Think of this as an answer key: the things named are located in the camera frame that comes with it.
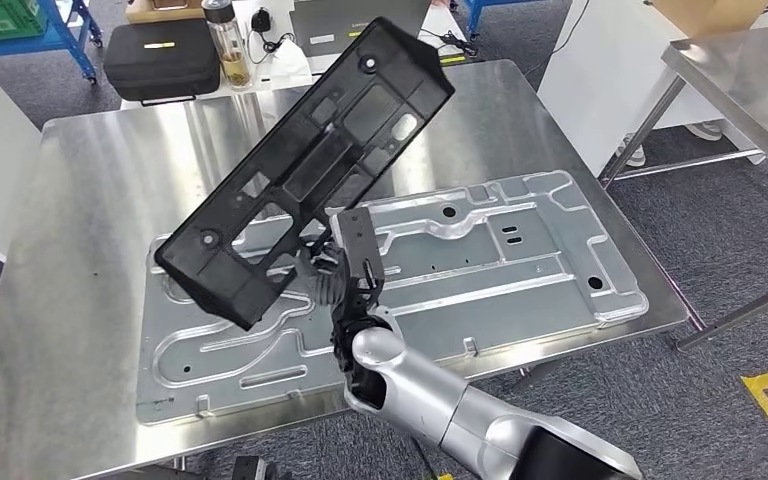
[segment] cable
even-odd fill
[[[590,6],[590,0],[587,0],[587,3],[584,4],[584,8],[581,9],[581,13],[578,15],[578,19],[572,25],[572,28],[570,29],[570,33],[569,33],[569,35],[567,35],[567,39],[564,40],[564,43],[562,43],[561,46],[556,48],[555,50],[552,50],[552,53],[547,55],[546,58],[544,58],[543,60],[541,60],[538,63],[536,63],[536,64],[532,65],[531,67],[529,67],[529,69],[526,70],[525,73],[523,73],[523,76],[528,75],[529,73],[537,70],[538,68],[540,68],[544,64],[548,63],[549,60],[552,59],[552,55],[560,52],[561,50],[564,49],[564,47],[567,46],[567,44],[569,43],[570,39],[572,38],[572,34],[575,33],[576,27],[578,27],[578,24],[581,23],[581,19],[584,18],[584,12],[587,11],[587,7],[589,7],[589,6]]]
[[[440,45],[439,47],[437,47],[437,50],[440,50],[446,45],[451,45],[453,47],[457,47],[461,49],[462,52],[464,52],[466,55],[470,57],[475,57],[478,55],[478,48],[476,48],[475,45],[472,44],[472,42],[461,40],[460,38],[456,37],[454,32],[452,32],[451,30],[449,30],[445,35],[437,35],[436,33],[428,31],[424,28],[420,30],[422,30],[423,32],[429,35],[434,35],[435,37],[440,39],[441,42],[443,42],[443,45]]]
[[[289,40],[291,42],[296,41],[296,36],[293,35],[290,32],[285,33],[284,35],[281,35],[281,38],[278,39],[277,42],[270,42],[263,36],[263,32],[257,32],[260,34],[260,40],[263,42],[263,51],[266,53],[275,53],[279,47],[281,47],[281,44],[284,43],[284,40]]]
[[[425,465],[425,469],[428,470],[428,475],[430,475],[432,479],[439,478],[437,477],[437,472],[434,471],[434,467],[431,466],[431,462],[428,461],[428,457],[425,456],[425,452],[422,450],[419,442],[417,442],[415,438],[411,437],[411,443],[413,444],[414,448],[416,448],[416,452],[419,453],[419,458],[422,459],[422,463]]]
[[[263,42],[263,51],[266,52],[263,54],[263,57],[261,57],[260,60],[255,60],[254,55],[252,55],[251,53],[251,34],[252,33],[257,33],[258,35],[260,35],[260,40],[261,42]],[[255,32],[254,30],[251,30],[249,31],[249,34],[246,37],[246,52],[249,54],[249,58],[251,59],[253,64],[260,65],[261,63],[263,63],[264,60],[266,60],[266,57],[278,51],[278,49],[281,47],[281,44],[284,43],[284,40],[295,42],[296,36],[293,35],[292,33],[287,32],[284,35],[281,35],[281,38],[279,38],[277,42],[270,42],[263,36],[263,32]]]

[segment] laptop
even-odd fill
[[[296,0],[296,43],[308,57],[343,53],[376,17],[418,35],[431,0]]]

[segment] gray carpet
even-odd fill
[[[122,21],[123,2],[95,1],[91,10],[109,33]],[[568,4],[546,0],[485,9],[481,57],[510,58],[529,69],[551,51]],[[537,69],[528,79],[536,87],[542,74]],[[0,84],[38,125],[118,107],[106,82],[92,89],[77,77],[65,53],[0,59]],[[655,132],[645,148],[648,161],[658,164],[733,146],[679,128]],[[768,291],[768,165],[699,167],[626,180],[610,192],[703,318]],[[683,327],[565,359],[532,384],[508,374],[478,386],[604,436],[633,454],[649,479],[768,479],[768,420],[740,380],[768,372],[768,314],[691,353],[673,351],[670,341],[689,331]],[[471,478],[439,451],[425,451],[436,471]],[[241,454],[262,455],[297,479],[424,475],[406,436],[357,414],[194,455],[189,465],[210,478],[229,478],[233,458]]]

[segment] shoe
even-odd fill
[[[690,133],[697,137],[708,140],[709,142],[716,142],[723,138],[723,130],[716,122],[702,122],[693,123],[691,125],[685,125],[684,128],[690,130]]]
[[[623,138],[623,143],[619,147],[617,147],[617,156],[619,157],[622,155],[622,152],[625,150],[625,147],[628,146],[628,142],[631,140],[631,135],[626,135],[625,138]],[[646,165],[646,155],[643,153],[643,145],[637,147],[637,150],[634,151],[634,153],[631,154],[631,158],[628,159],[627,162],[625,162],[626,165],[629,167],[642,167],[643,165]]]

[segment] aluminum plate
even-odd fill
[[[563,171],[367,203],[389,308],[407,343],[446,363],[546,336],[579,335],[646,312],[646,296]],[[269,250],[289,217],[235,244]],[[309,226],[310,232],[321,226]],[[341,387],[327,307],[291,284],[245,332],[202,312],[149,253],[137,416],[198,418]],[[281,265],[276,266],[276,274]]]

